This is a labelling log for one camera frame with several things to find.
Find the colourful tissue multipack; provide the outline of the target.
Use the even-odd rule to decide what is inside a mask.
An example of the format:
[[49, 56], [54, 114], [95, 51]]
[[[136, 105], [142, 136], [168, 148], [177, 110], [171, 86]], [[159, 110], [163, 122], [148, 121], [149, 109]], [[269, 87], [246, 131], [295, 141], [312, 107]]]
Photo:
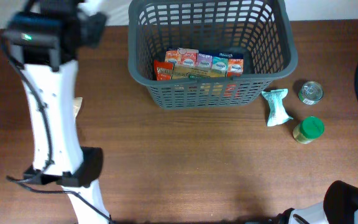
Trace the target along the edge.
[[227, 51], [200, 51], [186, 48], [170, 48], [163, 62], [171, 62], [187, 67], [202, 67], [222, 72], [244, 71], [244, 55]]

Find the green lid glass jar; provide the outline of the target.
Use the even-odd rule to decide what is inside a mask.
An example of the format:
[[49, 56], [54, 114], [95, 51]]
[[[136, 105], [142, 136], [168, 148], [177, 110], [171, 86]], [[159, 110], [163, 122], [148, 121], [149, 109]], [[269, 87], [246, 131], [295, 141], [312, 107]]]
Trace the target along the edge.
[[321, 137], [324, 130], [324, 123], [319, 118], [309, 116], [294, 128], [293, 137], [301, 144], [308, 144]]

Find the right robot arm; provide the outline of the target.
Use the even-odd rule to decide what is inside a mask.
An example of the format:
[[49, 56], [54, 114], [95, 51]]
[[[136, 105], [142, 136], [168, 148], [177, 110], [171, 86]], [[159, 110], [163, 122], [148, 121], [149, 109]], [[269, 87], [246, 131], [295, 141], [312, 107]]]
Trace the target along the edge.
[[303, 209], [289, 208], [272, 219], [282, 224], [358, 224], [358, 187], [333, 182], [324, 200]]

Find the light green packet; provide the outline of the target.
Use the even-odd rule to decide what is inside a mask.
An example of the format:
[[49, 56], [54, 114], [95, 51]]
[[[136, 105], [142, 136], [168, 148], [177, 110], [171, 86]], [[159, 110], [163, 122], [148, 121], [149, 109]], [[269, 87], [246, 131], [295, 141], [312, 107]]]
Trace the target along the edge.
[[267, 126], [272, 127], [281, 125], [293, 119], [285, 110], [283, 99], [288, 95], [287, 89], [277, 89], [263, 91], [262, 96], [267, 100], [270, 113], [267, 120]]

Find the silver tin can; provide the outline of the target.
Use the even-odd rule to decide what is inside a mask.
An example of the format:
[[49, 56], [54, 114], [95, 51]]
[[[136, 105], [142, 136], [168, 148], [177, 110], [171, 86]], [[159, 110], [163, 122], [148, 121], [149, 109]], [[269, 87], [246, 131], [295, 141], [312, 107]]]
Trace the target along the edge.
[[317, 104], [324, 95], [323, 87], [314, 81], [308, 81], [301, 87], [298, 97], [306, 105]]

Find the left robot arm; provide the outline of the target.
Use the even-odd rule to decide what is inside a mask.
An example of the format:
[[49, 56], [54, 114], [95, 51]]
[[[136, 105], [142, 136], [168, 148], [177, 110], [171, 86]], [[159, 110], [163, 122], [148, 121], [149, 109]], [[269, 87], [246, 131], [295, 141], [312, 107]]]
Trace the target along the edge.
[[3, 32], [4, 51], [23, 82], [34, 137], [34, 160], [14, 183], [33, 193], [58, 184], [79, 223], [112, 222], [99, 186], [103, 151], [80, 146], [74, 112], [77, 50], [97, 46], [105, 23], [100, 12], [23, 11]]

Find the brown white snack bag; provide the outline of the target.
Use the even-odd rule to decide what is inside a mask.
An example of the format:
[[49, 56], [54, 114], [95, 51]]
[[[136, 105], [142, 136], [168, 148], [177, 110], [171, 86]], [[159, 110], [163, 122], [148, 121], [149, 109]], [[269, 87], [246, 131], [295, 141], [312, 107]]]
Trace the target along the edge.
[[82, 97], [76, 97], [73, 100], [73, 114], [74, 118], [76, 118], [80, 112], [81, 106], [82, 106], [83, 98]]

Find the orange spaghetti pasta packet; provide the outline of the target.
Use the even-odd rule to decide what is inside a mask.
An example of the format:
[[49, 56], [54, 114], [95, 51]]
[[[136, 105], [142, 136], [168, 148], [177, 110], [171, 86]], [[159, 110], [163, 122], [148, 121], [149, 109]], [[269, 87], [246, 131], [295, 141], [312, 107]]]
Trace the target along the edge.
[[205, 78], [239, 77], [241, 72], [222, 72], [211, 68], [187, 67], [171, 62], [159, 62], [154, 60], [154, 72], [157, 81], [176, 80], [188, 78], [190, 80], [200, 80]]

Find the grey plastic shopping basket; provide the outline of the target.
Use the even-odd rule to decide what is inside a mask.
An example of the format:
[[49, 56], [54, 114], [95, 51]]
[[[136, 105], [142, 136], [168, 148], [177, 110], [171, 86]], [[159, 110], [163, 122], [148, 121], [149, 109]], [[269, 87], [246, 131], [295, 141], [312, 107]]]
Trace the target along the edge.
[[[248, 104], [298, 63], [284, 0], [132, 1], [128, 13], [129, 72], [168, 110]], [[154, 62], [174, 48], [241, 54], [243, 73], [157, 80]]]

